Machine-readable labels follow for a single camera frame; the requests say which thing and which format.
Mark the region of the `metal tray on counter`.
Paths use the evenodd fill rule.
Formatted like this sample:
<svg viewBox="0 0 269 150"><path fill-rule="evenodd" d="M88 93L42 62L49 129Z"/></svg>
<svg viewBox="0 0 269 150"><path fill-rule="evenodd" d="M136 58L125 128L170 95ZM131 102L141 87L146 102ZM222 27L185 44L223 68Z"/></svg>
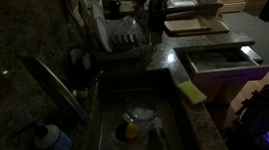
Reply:
<svg viewBox="0 0 269 150"><path fill-rule="evenodd" d="M193 7L197 5L196 0L171 0L168 3L169 8L174 8L174 7Z"/></svg>

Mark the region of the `black knife block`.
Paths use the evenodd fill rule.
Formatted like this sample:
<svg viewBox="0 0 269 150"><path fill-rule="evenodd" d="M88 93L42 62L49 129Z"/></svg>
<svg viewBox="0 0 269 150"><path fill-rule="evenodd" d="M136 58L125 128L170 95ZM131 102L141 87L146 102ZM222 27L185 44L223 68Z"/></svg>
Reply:
<svg viewBox="0 0 269 150"><path fill-rule="evenodd" d="M166 18L168 0L150 0L148 4L148 26L153 30L161 30Z"/></svg>

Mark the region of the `glass bowl in sink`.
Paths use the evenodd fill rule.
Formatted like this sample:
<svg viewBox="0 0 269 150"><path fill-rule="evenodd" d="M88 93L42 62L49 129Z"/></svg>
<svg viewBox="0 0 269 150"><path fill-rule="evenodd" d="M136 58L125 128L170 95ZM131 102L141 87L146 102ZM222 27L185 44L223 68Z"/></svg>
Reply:
<svg viewBox="0 0 269 150"><path fill-rule="evenodd" d="M155 107L148 103L131 104L126 109L126 114L134 121L151 121L156 117Z"/></svg>

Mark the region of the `stainless steel sink basin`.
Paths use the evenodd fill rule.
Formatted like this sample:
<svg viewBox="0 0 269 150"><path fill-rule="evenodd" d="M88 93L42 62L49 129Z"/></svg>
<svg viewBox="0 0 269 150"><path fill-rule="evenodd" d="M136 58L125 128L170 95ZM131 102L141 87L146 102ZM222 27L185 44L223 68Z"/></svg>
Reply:
<svg viewBox="0 0 269 150"><path fill-rule="evenodd" d="M168 69L103 75L86 150L199 150Z"/></svg>

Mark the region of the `yellow green sponge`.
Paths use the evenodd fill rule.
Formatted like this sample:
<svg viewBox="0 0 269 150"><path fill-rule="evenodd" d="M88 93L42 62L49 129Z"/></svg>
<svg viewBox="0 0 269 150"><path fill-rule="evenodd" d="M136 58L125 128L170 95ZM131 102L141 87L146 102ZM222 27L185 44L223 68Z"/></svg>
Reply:
<svg viewBox="0 0 269 150"><path fill-rule="evenodd" d="M197 105L207 99L206 95L189 80L180 83L178 88L193 105Z"/></svg>

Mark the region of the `small wooden cutting board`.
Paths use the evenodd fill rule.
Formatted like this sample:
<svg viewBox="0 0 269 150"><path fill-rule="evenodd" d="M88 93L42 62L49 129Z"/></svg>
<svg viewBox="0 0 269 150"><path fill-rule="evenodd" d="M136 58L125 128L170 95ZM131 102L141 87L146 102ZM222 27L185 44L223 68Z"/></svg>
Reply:
<svg viewBox="0 0 269 150"><path fill-rule="evenodd" d="M191 19L166 21L164 26L172 33L185 33L211 30L212 25L205 18L194 17Z"/></svg>

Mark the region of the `large wooden cutting board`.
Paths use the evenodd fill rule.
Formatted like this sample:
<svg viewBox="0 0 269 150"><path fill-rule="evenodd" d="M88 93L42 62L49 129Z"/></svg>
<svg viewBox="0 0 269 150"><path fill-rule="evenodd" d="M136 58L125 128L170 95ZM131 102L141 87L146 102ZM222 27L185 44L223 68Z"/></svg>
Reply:
<svg viewBox="0 0 269 150"><path fill-rule="evenodd" d="M204 34L223 34L228 33L229 27L224 24L222 21L218 20L216 17L211 16L203 16L202 18L205 18L208 23L212 25L211 30L204 30L204 31L194 31L194 32L185 32L185 33L172 33L170 32L166 27L165 31L169 36L195 36L195 35L204 35Z"/></svg>

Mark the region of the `white top drawer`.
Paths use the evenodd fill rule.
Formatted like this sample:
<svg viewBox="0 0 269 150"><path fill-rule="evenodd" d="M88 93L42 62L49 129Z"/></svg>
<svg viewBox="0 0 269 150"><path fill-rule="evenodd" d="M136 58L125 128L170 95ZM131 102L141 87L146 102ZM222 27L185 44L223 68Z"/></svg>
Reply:
<svg viewBox="0 0 269 150"><path fill-rule="evenodd" d="M269 72L238 47L186 52L181 62L196 85L255 81Z"/></svg>

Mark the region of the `dark bottle in sink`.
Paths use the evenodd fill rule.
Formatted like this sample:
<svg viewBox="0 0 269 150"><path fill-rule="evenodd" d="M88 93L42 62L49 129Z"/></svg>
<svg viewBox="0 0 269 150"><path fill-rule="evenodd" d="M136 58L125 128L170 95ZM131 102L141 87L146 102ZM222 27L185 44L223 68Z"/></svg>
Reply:
<svg viewBox="0 0 269 150"><path fill-rule="evenodd" d="M161 119L155 118L148 132L148 150L168 150Z"/></svg>

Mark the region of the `dish drying rack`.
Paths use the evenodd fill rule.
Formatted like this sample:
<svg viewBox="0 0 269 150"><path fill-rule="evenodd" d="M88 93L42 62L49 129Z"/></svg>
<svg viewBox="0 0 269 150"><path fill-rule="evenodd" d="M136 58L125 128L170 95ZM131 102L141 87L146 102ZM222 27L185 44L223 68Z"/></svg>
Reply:
<svg viewBox="0 0 269 150"><path fill-rule="evenodd" d="M108 30L110 46L113 48L113 51L108 53L103 48L98 38L95 21L95 29L100 46L98 51L95 51L93 55L98 62L139 58L151 50L150 38L144 33L143 27L136 22L134 17L128 15L117 20L103 19L103 22Z"/></svg>

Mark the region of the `yellow object in sink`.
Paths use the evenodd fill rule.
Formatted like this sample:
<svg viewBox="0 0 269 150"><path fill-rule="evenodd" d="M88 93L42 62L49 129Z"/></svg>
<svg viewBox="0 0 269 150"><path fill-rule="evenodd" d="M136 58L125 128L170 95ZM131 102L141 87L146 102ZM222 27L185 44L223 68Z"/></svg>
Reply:
<svg viewBox="0 0 269 150"><path fill-rule="evenodd" d="M128 140L133 140L134 138L136 138L139 135L138 126L136 124L134 124L133 122L128 123L124 133L125 133L125 137Z"/></svg>

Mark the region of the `chrome sink faucet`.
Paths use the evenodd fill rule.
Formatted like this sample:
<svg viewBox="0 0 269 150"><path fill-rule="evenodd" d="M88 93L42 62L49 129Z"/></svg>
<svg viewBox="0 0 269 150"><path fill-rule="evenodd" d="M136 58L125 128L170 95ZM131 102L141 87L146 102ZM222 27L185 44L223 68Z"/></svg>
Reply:
<svg viewBox="0 0 269 150"><path fill-rule="evenodd" d="M87 124L89 116L83 106L80 105L77 98L66 88L64 83L57 78L55 73L36 57L27 58L27 62L30 65L29 71L35 80L47 91L57 106L64 110L65 115L74 122Z"/></svg>

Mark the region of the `white soap dispenser bottle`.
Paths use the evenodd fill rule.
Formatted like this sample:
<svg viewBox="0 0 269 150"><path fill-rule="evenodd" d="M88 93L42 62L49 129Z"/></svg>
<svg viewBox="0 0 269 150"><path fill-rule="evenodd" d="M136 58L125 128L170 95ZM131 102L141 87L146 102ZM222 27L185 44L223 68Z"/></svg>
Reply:
<svg viewBox="0 0 269 150"><path fill-rule="evenodd" d="M70 150L72 141L56 125L37 126L34 145L40 150Z"/></svg>

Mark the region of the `white plate in rack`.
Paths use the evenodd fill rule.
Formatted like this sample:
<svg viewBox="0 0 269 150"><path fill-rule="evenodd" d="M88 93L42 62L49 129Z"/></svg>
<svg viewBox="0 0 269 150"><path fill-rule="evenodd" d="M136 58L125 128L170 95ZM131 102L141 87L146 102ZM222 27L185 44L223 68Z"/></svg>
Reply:
<svg viewBox="0 0 269 150"><path fill-rule="evenodd" d="M112 52L113 48L110 46L110 38L108 36L108 30L103 22L103 19L98 17L96 19L96 29L98 34L98 39L100 40L103 48L108 52Z"/></svg>

